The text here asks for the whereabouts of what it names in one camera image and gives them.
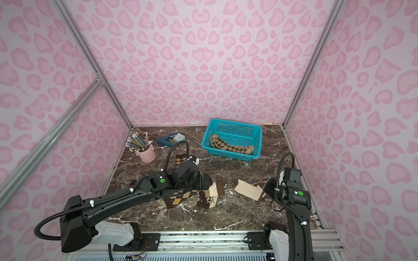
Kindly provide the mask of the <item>beige green argyle sock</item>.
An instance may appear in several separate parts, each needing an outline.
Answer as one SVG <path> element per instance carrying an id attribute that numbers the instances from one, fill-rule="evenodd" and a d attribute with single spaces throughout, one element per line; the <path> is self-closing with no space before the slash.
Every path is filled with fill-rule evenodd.
<path id="1" fill-rule="evenodd" d="M 222 140 L 217 134 L 214 134 L 210 138 L 210 144 L 214 149 L 219 149 L 223 151 L 229 151 L 239 154 L 251 155 L 254 152 L 254 146 L 237 146 L 230 145 L 224 140 Z"/>

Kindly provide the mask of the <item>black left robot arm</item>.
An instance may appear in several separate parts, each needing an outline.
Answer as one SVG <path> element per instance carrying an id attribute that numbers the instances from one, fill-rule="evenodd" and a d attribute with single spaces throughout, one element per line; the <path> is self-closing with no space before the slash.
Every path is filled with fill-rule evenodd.
<path id="1" fill-rule="evenodd" d="M 75 252 L 90 244 L 99 235 L 96 225 L 114 214 L 177 192 L 208 190 L 211 184 L 210 176 L 201 174 L 195 162 L 186 161 L 175 169 L 144 177 L 132 188 L 85 200 L 73 196 L 60 218 L 62 252 Z"/>

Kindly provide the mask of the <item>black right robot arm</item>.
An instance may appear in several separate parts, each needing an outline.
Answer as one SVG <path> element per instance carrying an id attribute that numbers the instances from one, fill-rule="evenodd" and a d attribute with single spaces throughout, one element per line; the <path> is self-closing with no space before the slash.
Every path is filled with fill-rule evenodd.
<path id="1" fill-rule="evenodd" d="M 283 175 L 272 178 L 264 193 L 281 206 L 287 225 L 269 221 L 264 226 L 263 243 L 273 249 L 277 261 L 313 261 L 310 230 L 311 196 L 302 189 L 302 172 L 286 167 Z"/>

